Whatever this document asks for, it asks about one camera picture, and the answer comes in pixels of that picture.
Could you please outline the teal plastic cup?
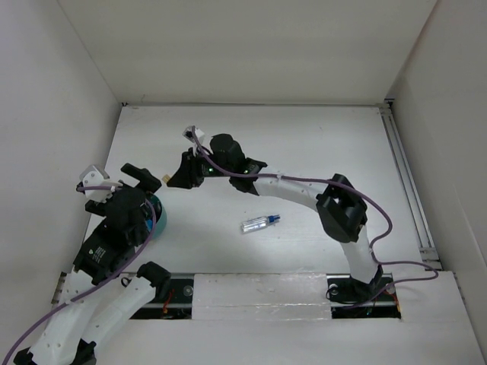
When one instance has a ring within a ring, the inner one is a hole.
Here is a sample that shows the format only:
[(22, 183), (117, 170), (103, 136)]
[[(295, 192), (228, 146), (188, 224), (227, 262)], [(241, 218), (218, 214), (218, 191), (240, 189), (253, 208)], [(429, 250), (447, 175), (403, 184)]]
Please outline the teal plastic cup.
[(156, 223), (154, 223), (154, 221), (149, 218), (146, 220), (146, 226), (148, 228), (148, 231), (154, 230), (151, 239), (156, 240), (163, 233), (165, 227), (167, 226), (167, 212), (161, 200), (156, 195), (152, 195), (149, 201), (152, 204), (156, 213)]

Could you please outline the clear blue-tipped pen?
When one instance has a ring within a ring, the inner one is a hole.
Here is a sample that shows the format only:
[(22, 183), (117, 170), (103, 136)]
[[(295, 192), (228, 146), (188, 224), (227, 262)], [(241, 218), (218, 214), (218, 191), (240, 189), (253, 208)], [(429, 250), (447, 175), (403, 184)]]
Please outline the clear blue-tipped pen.
[(280, 220), (281, 216), (279, 214), (252, 218), (240, 224), (240, 231), (244, 234), (256, 232), (262, 229), (266, 229), (267, 227), (278, 223)]

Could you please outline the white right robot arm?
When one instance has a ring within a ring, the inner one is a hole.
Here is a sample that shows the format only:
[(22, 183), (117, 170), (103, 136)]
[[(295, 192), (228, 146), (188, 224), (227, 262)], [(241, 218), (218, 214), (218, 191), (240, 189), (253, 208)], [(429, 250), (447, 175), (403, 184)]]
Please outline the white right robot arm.
[(193, 189), (207, 178), (227, 177), (239, 192), (273, 197), (303, 205), (317, 212), (325, 234), (340, 243), (350, 269), (350, 291), (355, 301), (366, 301), (378, 294), (384, 274), (375, 259), (366, 232), (367, 205), (349, 180), (335, 174), (319, 182), (289, 176), (267, 163), (247, 157), (229, 134), (211, 138), (202, 146), (203, 133), (194, 126), (183, 132), (193, 146), (183, 152), (180, 167), (167, 186)]

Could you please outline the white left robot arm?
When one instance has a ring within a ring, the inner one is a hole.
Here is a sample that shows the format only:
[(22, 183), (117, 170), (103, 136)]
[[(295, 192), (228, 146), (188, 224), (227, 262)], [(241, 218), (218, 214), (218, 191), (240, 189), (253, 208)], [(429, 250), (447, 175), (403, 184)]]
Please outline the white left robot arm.
[(4, 363), (95, 364), (102, 346), (139, 309), (169, 294), (170, 272), (155, 262), (146, 262), (122, 293), (101, 313), (96, 312), (108, 284), (132, 264), (167, 220), (156, 196), (162, 182), (149, 170), (130, 163), (125, 163), (121, 171), (137, 184), (112, 181), (96, 165), (81, 174), (76, 190), (87, 199), (86, 212), (101, 221), (81, 244), (72, 270), (64, 278), (57, 306), (17, 343), (44, 324), (39, 338), (23, 350), (14, 344)]

